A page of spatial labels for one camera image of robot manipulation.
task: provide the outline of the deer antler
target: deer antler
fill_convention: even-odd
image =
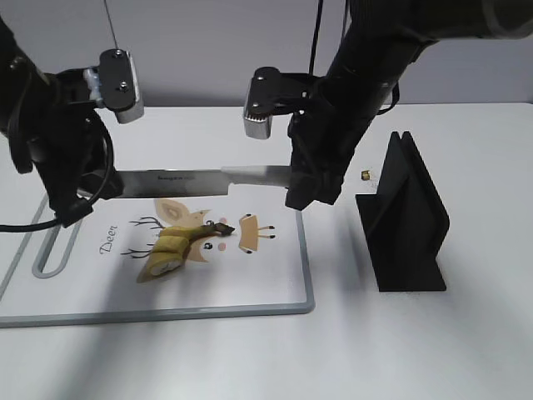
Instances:
[[[155,223],[156,226],[151,227],[150,229],[164,229],[165,228],[161,225],[159,220],[155,217],[140,217],[139,221],[130,221],[130,223],[134,223],[136,227],[138,227],[139,225],[146,225],[147,223]]]
[[[153,243],[147,244],[148,247],[153,248]],[[150,255],[152,250],[133,250],[132,248],[129,248],[127,252],[121,252],[121,256],[130,256],[130,258],[140,259],[140,258],[146,258]]]

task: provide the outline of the peeled banana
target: peeled banana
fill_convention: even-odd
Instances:
[[[166,227],[159,233],[159,239],[153,246],[145,271],[153,277],[173,271],[185,262],[185,254],[192,242],[216,234],[228,236],[234,230],[235,228],[220,222],[190,228]]]

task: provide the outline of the black plastic holder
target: black plastic holder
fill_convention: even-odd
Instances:
[[[409,132],[391,135],[377,194],[356,200],[380,292],[445,291],[436,255],[450,219]]]

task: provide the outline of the deer illustration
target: deer illustration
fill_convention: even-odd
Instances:
[[[170,199],[156,199],[155,209],[157,217],[140,217],[136,221],[130,221],[130,223],[133,223],[136,227],[146,226],[149,227],[150,230],[160,230],[161,232],[159,240],[156,243],[148,243],[148,249],[136,250],[129,248],[126,252],[122,252],[121,255],[129,256],[130,258],[134,259],[150,258],[150,261],[153,258],[163,258],[164,261],[164,255],[154,255],[154,252],[157,252],[162,246],[165,249],[169,248],[169,246],[173,246],[175,248],[181,246],[181,244],[174,237],[168,237],[172,236],[172,229],[179,229],[182,231],[183,228],[209,227],[221,225],[220,223],[224,225],[227,222],[225,218],[221,218],[220,223],[218,224],[215,224],[212,221],[204,221],[210,210],[191,212],[185,204]],[[239,220],[239,225],[241,228],[241,239],[238,247],[247,254],[252,254],[258,250],[259,238],[273,239],[276,237],[275,235],[265,236],[260,234],[262,230],[274,229],[274,227],[259,227],[256,215],[246,214]],[[188,248],[184,254],[183,262],[185,260],[189,260],[199,263],[208,263],[208,261],[202,256],[202,250],[213,249],[212,243],[208,242],[208,239],[213,238],[216,235],[216,232],[208,232],[205,234],[205,236],[194,239],[188,243]],[[226,248],[227,246],[224,242],[219,243],[217,246],[219,251],[225,251]],[[139,276],[137,277],[137,281],[140,283],[158,278],[158,276],[153,276],[152,274],[148,273],[148,263],[141,270]],[[171,266],[171,269],[176,268],[175,264],[169,263],[169,265]]]
[[[246,214],[239,219],[241,226],[241,240],[239,248],[246,254],[252,254],[259,248],[259,238],[273,239],[276,235],[261,235],[260,232],[267,229],[275,229],[272,225],[268,227],[259,227],[257,215]]]

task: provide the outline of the table surface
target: table surface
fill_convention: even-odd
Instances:
[[[289,159],[284,117],[266,142],[245,137],[239,108],[148,108],[126,126],[103,118],[119,169]],[[362,140],[337,205],[304,212],[313,312],[4,329],[0,398],[531,398],[532,127],[527,104],[397,107]],[[450,214],[444,293],[377,291],[354,194],[375,192],[393,130],[411,130]],[[29,222],[42,185],[16,175],[6,143],[0,152],[2,222]],[[2,234],[0,272],[19,240]]]

